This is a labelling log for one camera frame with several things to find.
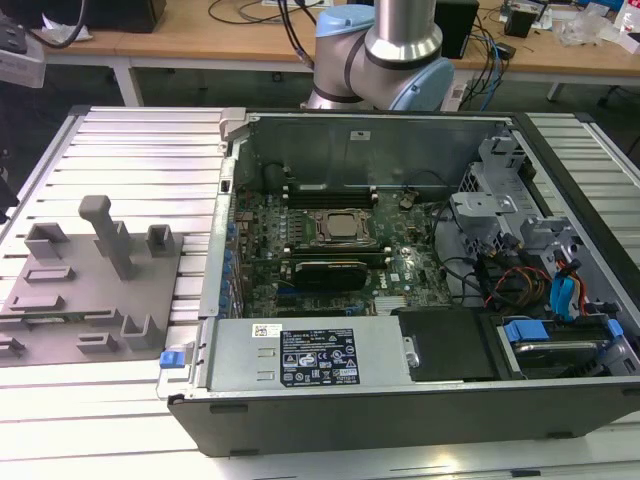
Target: floor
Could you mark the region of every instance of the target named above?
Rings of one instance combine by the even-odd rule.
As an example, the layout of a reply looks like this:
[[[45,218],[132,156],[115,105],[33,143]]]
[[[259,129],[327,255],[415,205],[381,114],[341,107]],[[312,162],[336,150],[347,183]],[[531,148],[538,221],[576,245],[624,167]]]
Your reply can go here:
[[[298,108],[311,91],[311,76],[284,74],[274,82],[267,72],[205,72],[208,88],[198,89],[194,71],[141,69],[140,87],[148,106],[246,106]],[[496,112],[586,112],[626,151],[640,135],[640,90],[618,91],[606,107],[597,101],[605,86],[567,86],[550,103],[550,85],[505,82],[489,110]],[[478,109],[482,98],[469,110]],[[17,191],[73,105],[122,105],[110,71],[101,67],[49,66],[41,90],[0,83],[0,159]],[[631,154],[640,165],[640,145]]]

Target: black speaker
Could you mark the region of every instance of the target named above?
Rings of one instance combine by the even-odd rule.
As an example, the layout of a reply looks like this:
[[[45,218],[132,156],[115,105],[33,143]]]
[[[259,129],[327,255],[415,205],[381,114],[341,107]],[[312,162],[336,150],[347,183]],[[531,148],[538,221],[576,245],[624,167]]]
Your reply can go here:
[[[348,0],[347,3],[373,5],[373,0]],[[442,56],[462,58],[467,48],[479,7],[478,0],[438,0],[436,25],[442,30]]]
[[[88,0],[86,25],[96,30],[151,33],[166,0]],[[80,0],[0,0],[0,10],[27,28],[42,27],[42,14],[54,22],[75,25]]]

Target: plastic bag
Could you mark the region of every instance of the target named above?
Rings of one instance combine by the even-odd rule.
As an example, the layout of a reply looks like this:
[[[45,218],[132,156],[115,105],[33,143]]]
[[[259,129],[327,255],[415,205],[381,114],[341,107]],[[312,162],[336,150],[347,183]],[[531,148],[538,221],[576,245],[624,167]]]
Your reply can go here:
[[[573,20],[554,24],[553,33],[565,47],[584,45],[585,43],[600,45],[602,44],[602,39],[599,33],[610,23],[606,18],[603,18],[603,15],[606,15],[608,10],[603,5],[590,3]]]
[[[626,0],[620,9],[616,24],[620,22],[620,33],[640,32],[640,0]]]

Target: cpu socket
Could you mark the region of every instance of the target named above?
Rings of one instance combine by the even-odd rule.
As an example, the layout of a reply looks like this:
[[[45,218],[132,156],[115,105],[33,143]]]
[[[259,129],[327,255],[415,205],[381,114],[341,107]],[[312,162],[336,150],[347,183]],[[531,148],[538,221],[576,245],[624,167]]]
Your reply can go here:
[[[367,215],[361,210],[316,212],[316,242],[322,244],[367,244],[371,241]]]

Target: motherboard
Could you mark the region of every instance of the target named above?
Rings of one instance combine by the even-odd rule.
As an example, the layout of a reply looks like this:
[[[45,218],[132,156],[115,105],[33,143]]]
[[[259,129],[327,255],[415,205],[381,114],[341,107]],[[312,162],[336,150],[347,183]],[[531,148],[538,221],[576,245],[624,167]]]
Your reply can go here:
[[[373,316],[450,305],[430,243],[435,204],[414,203],[417,193],[402,189],[374,197],[370,205],[295,208],[300,202],[287,195],[238,193],[242,316]],[[364,208],[345,208],[353,204]]]

